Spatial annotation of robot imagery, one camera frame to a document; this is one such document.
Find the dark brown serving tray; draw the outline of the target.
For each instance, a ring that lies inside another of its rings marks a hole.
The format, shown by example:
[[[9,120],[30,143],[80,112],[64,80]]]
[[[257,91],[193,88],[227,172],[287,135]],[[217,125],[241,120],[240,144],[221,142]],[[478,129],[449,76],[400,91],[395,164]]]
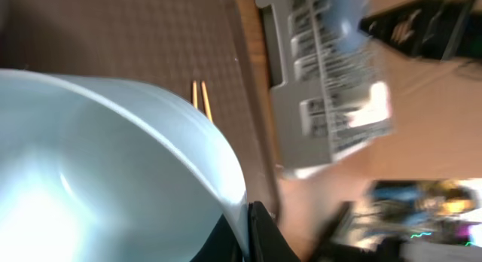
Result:
[[[1,0],[1,65],[144,81],[184,99],[193,81],[205,81],[249,200],[280,212],[236,0]]]

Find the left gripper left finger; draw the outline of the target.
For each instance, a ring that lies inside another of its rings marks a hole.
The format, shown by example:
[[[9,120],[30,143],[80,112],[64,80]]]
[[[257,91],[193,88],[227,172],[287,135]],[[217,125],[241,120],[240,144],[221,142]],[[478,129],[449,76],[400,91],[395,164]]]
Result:
[[[243,262],[243,253],[223,215],[191,262]]]

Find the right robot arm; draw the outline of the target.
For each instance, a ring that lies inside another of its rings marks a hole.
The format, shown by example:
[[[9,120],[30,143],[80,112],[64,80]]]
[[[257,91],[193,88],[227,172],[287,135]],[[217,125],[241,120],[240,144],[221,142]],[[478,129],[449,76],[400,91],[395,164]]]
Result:
[[[410,58],[481,59],[477,0],[411,0],[364,17],[358,29]]]

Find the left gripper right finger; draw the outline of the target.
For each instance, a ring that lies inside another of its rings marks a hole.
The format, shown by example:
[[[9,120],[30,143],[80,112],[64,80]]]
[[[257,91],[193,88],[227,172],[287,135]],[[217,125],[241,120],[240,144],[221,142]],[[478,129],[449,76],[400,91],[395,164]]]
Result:
[[[252,262],[299,262],[262,202],[249,204],[249,251]]]

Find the grey dishwasher rack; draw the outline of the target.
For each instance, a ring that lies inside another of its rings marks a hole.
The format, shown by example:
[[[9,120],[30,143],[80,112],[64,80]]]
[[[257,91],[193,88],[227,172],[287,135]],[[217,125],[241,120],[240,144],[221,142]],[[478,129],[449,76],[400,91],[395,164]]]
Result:
[[[325,25],[328,0],[255,0],[270,64],[282,174],[308,178],[392,131],[380,55],[367,39],[341,53]]]

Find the light blue small bowl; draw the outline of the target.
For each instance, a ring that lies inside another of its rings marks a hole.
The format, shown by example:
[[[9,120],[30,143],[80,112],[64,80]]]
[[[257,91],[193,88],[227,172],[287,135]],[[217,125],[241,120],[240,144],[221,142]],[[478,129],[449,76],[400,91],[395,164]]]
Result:
[[[248,260],[242,168],[182,97],[2,70],[3,261],[190,261],[222,215]]]

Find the dark blue plate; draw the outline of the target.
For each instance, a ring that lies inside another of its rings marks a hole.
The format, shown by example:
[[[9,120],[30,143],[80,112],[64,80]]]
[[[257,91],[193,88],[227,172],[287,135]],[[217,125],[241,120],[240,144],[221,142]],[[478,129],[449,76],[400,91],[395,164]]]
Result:
[[[361,19],[368,14],[370,0],[328,0],[331,4],[325,15],[326,27],[338,37],[341,53],[355,53],[367,42],[359,31]]]

